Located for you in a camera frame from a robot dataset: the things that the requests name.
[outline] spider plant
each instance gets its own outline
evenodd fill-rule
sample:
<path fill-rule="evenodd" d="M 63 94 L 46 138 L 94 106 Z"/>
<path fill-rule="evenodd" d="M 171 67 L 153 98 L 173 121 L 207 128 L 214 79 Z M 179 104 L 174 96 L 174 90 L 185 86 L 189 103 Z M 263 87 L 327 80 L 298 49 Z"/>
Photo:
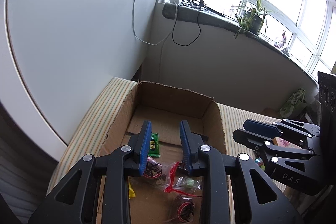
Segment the spider plant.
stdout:
<path fill-rule="evenodd" d="M 256 0 L 256 7 L 247 7 L 246 3 L 243 3 L 240 6 L 236 6 L 237 10 L 242 10 L 241 15 L 235 15 L 240 28 L 235 33 L 234 38 L 236 39 L 239 34 L 246 34 L 247 31 L 253 32 L 255 35 L 258 35 L 264 22 L 265 34 L 267 28 L 267 19 L 266 15 L 269 15 L 269 12 L 266 10 L 265 6 L 262 4 L 262 0 Z"/>

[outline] window sill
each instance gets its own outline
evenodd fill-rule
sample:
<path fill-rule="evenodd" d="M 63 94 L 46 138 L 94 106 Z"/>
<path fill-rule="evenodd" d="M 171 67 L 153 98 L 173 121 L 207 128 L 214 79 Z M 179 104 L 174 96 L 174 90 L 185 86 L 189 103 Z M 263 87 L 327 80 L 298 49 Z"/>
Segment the window sill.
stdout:
<path fill-rule="evenodd" d="M 175 5 L 171 3 L 165 3 L 163 9 L 162 9 L 162 15 L 167 19 L 174 19 L 175 17 Z M 197 15 L 198 11 L 196 9 L 190 8 L 190 7 L 183 7 L 179 6 L 178 8 L 178 15 L 177 20 L 179 21 L 185 21 L 185 22 L 192 22 L 197 23 Z M 236 21 L 231 20 L 229 18 L 224 18 L 221 16 L 218 16 L 216 14 L 213 14 L 211 12 L 201 12 L 201 14 L 198 17 L 199 24 L 202 25 L 209 25 L 214 26 L 218 28 L 222 28 L 228 31 L 231 31 L 233 33 L 236 33 L 239 29 L 239 25 Z M 294 62 L 290 57 L 285 55 L 283 52 L 275 48 L 273 45 L 271 45 L 268 41 L 265 39 L 251 33 L 247 32 L 246 36 L 248 38 L 254 39 L 258 41 L 259 43 L 263 44 L 265 47 L 269 48 L 270 50 L 280 54 L 284 58 L 288 59 L 290 62 L 295 64 L 298 68 L 300 68 L 306 75 L 311 79 L 316 86 L 318 85 L 317 81 L 310 75 L 306 70 L 304 70 L 301 66 L 299 66 L 296 62 Z"/>

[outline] open cardboard box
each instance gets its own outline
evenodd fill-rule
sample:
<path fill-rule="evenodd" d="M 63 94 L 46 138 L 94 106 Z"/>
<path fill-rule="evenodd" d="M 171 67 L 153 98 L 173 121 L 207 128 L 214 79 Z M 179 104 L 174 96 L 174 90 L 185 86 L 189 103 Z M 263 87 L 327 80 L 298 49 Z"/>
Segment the open cardboard box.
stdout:
<path fill-rule="evenodd" d="M 224 132 L 218 105 L 212 98 L 190 90 L 161 84 L 140 82 L 127 95 L 110 126 L 99 156 L 110 154 L 127 144 L 132 134 L 140 133 L 144 120 L 152 122 L 152 132 L 159 134 L 161 157 L 158 162 L 181 161 L 183 154 L 179 123 L 188 120 L 192 132 L 209 138 L 208 145 L 226 153 Z M 97 223 L 101 223 L 104 178 L 101 182 Z M 134 184 L 136 197 L 130 199 L 133 224 L 163 223 L 168 220 L 175 195 L 167 194 L 143 183 Z M 198 223 L 200 201 L 195 205 L 194 223 Z"/>

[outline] plant pot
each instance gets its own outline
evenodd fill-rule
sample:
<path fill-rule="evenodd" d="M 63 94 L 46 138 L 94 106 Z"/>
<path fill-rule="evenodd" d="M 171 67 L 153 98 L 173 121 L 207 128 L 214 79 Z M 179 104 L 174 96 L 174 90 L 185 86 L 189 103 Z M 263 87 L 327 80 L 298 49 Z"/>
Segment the plant pot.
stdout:
<path fill-rule="evenodd" d="M 250 17 L 251 16 L 251 13 L 250 12 L 246 12 L 247 13 L 247 16 Z M 258 30 L 260 28 L 260 25 L 261 25 L 261 21 L 262 21 L 262 18 L 261 17 L 258 17 L 258 16 L 254 16 L 254 20 L 251 22 L 251 25 L 250 25 L 250 29 L 249 31 L 251 33 L 254 33 L 255 35 L 258 35 Z"/>

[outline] green candy wrapper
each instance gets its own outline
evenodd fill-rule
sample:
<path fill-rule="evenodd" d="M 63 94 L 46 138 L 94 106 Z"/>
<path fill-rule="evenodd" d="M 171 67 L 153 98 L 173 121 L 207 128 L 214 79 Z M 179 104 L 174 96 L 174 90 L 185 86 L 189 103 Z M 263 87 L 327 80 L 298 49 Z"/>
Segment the green candy wrapper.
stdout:
<path fill-rule="evenodd" d="M 151 141 L 149 143 L 148 155 L 153 157 L 153 158 L 160 157 L 159 135 L 157 133 L 152 133 Z"/>

